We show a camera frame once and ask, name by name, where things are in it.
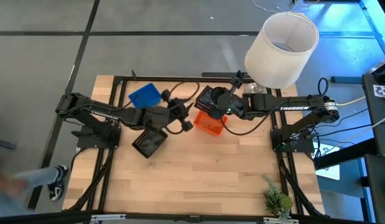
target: shoe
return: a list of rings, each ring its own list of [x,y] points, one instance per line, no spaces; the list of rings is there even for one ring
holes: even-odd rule
[[[63,165],[58,165],[55,168],[58,170],[57,176],[54,178],[55,181],[48,184],[49,197],[53,202],[61,198],[64,191],[63,179],[67,176],[69,170],[69,167]]]

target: wooden tabletop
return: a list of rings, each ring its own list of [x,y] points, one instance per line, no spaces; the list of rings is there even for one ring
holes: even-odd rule
[[[112,81],[113,76],[98,76],[91,98],[107,103]],[[148,83],[127,82],[126,96]],[[153,84],[161,92],[171,89],[177,82]],[[229,83],[200,85],[200,91],[206,85],[230,87]],[[196,86],[196,83],[185,83],[172,96],[187,98]],[[242,86],[236,94],[242,94],[243,90]],[[282,90],[282,96],[297,96],[295,85]],[[127,102],[128,97],[125,97],[124,105]],[[193,122],[197,114],[198,110],[193,107],[187,120]],[[286,116],[287,122],[292,124],[302,117],[302,113],[286,112]],[[226,125],[234,132],[243,133],[260,120],[243,121],[229,116]],[[279,115],[277,120],[278,126],[281,126]],[[169,129],[180,130],[180,123],[173,122]],[[123,127],[121,142],[114,153],[104,210],[122,213],[270,215],[262,194],[268,185],[261,176],[267,174],[281,186],[270,129],[271,119],[246,136],[235,136],[223,130],[221,136],[216,137],[194,127],[187,133],[169,134],[165,143],[146,159],[131,146],[141,131]],[[97,153],[97,149],[87,149],[75,159],[63,208],[71,207],[89,186]],[[300,153],[294,153],[294,161],[301,189],[315,207],[324,212],[312,161]],[[99,198],[100,192],[99,186],[96,198]]]

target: orange basket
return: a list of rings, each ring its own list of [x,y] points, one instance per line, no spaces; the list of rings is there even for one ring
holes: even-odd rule
[[[223,116],[224,124],[227,122],[227,117]],[[193,121],[196,127],[202,128],[203,130],[209,132],[212,135],[220,136],[223,131],[223,124],[219,119],[213,119],[209,117],[206,112],[199,111],[198,116]]]

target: white lampshade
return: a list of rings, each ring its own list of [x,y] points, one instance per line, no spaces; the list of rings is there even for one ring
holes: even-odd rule
[[[265,21],[246,54],[246,71],[264,87],[288,87],[300,76],[318,40],[318,29],[303,14],[274,14]]]

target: gray floor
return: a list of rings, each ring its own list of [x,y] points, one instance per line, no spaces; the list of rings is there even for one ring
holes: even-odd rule
[[[83,31],[93,2],[0,1],[0,30]],[[277,11],[280,10],[276,6],[291,10],[289,2],[256,0],[256,4]],[[355,3],[320,3],[302,12],[320,31],[371,31]],[[271,14],[256,7],[252,0],[105,0],[100,2],[92,30],[257,31]],[[244,70],[244,55],[253,40],[254,37],[235,36],[90,37],[73,90],[89,95],[97,75],[130,75],[131,69],[141,76],[186,77],[197,77],[202,72]],[[81,37],[0,37],[0,138],[18,144],[14,153],[0,151],[5,156],[0,159],[0,169],[5,173],[40,165],[54,109],[67,84],[80,41]],[[321,38],[297,81],[299,94],[316,93],[320,77],[360,76],[382,59],[384,54],[374,39]],[[328,95],[342,103],[364,94],[359,85],[331,85]],[[348,116],[366,107],[365,101],[360,101],[341,107],[340,114]],[[369,116],[363,113],[344,121],[337,129],[368,123]],[[70,163],[76,148],[76,138],[70,131],[77,128],[63,124],[53,165]],[[357,132],[338,133],[331,138],[342,141]],[[371,136],[367,132],[352,141]],[[332,217],[352,218],[352,213],[361,212],[355,198],[323,192],[323,201],[326,213]],[[61,207],[62,202],[49,202],[44,190],[37,211],[54,212]]]

